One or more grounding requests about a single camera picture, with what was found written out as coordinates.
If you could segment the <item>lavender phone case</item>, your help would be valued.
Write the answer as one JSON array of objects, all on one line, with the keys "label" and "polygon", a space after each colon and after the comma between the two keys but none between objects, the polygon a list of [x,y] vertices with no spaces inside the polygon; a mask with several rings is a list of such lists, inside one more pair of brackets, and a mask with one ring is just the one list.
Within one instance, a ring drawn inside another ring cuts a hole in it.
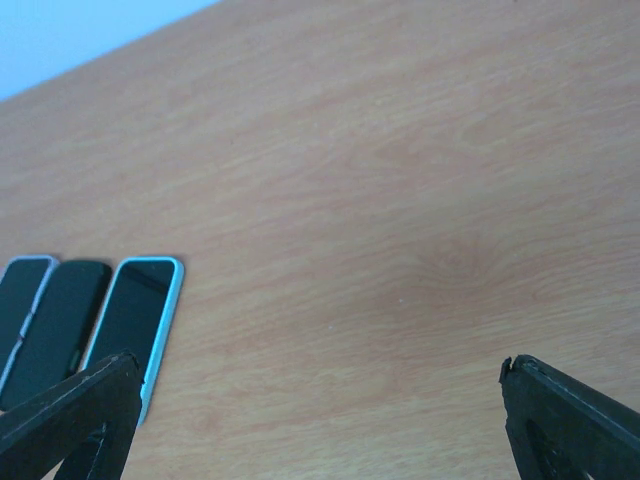
[{"label": "lavender phone case", "polygon": [[4,387],[5,387],[5,385],[6,385],[7,381],[8,381],[8,377],[9,377],[9,375],[10,375],[12,369],[13,369],[13,366],[14,366],[14,364],[16,362],[18,351],[19,351],[20,347],[22,346],[22,344],[24,342],[24,339],[26,338],[26,334],[28,332],[31,320],[33,318],[33,315],[34,315],[39,303],[40,303],[41,297],[42,297],[43,292],[44,292],[44,290],[45,290],[45,288],[46,288],[46,286],[47,286],[47,284],[49,282],[49,279],[50,279],[53,271],[59,265],[59,260],[56,259],[54,256],[51,256],[51,255],[48,255],[48,254],[19,255],[19,256],[13,257],[12,259],[14,259],[16,257],[22,257],[22,256],[48,256],[51,259],[51,264],[50,264],[50,267],[49,267],[47,273],[45,274],[45,277],[44,277],[43,282],[42,282],[42,284],[40,286],[40,289],[39,289],[38,293],[36,294],[36,298],[35,298],[34,303],[32,305],[31,312],[30,312],[29,316],[27,317],[27,319],[26,319],[26,321],[25,321],[25,323],[23,325],[23,328],[22,328],[22,331],[21,331],[22,336],[21,336],[21,338],[19,340],[19,343],[16,345],[16,348],[12,352],[10,363],[7,365],[7,368],[4,371],[1,371],[1,389],[4,389]]}]

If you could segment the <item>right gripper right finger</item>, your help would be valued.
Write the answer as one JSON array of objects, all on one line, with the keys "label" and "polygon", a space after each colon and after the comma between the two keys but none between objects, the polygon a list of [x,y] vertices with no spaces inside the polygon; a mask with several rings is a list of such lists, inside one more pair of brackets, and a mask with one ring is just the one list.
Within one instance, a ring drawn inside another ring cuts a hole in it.
[{"label": "right gripper right finger", "polygon": [[639,413],[530,355],[499,383],[522,479],[637,479]]}]

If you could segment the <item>black phone pink edge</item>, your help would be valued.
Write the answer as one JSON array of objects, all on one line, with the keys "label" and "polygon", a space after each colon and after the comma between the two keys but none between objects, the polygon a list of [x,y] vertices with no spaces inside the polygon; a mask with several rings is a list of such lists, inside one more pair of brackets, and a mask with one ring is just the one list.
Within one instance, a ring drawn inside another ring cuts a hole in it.
[{"label": "black phone pink edge", "polygon": [[10,363],[50,264],[48,256],[22,256],[12,259],[4,270],[1,277],[1,371]]}]

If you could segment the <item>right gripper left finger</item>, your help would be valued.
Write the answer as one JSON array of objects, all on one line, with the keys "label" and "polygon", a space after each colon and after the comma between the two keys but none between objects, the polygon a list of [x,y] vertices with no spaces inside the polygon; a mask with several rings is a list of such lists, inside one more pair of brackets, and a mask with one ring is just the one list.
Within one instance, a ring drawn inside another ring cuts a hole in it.
[{"label": "right gripper left finger", "polygon": [[1,477],[119,479],[141,413],[130,352],[109,355],[1,415]]}]

